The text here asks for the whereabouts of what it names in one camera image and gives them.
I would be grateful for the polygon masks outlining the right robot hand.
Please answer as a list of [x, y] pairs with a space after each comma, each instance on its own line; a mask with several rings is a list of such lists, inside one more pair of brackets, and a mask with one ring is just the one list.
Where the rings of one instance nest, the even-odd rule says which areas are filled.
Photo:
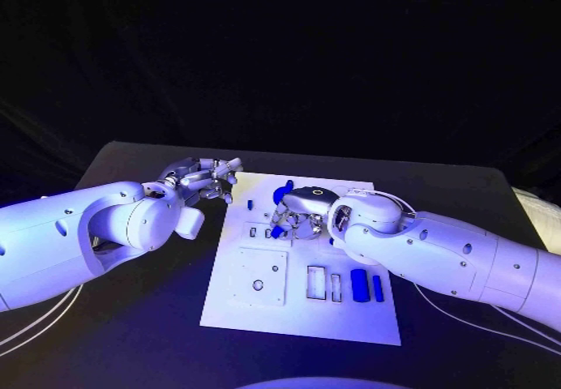
[[280, 240], [313, 240], [324, 232], [329, 211], [339, 195], [322, 187], [295, 188], [292, 181], [273, 194], [272, 237]]

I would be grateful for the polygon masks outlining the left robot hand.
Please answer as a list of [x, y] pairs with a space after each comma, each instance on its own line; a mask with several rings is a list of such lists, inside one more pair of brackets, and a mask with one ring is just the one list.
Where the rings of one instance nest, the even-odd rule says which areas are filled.
[[240, 158], [233, 160], [189, 157], [171, 164], [158, 181], [169, 186], [182, 199], [184, 207], [192, 207], [202, 199], [223, 199], [233, 203], [231, 190], [238, 183], [237, 172], [244, 170]]

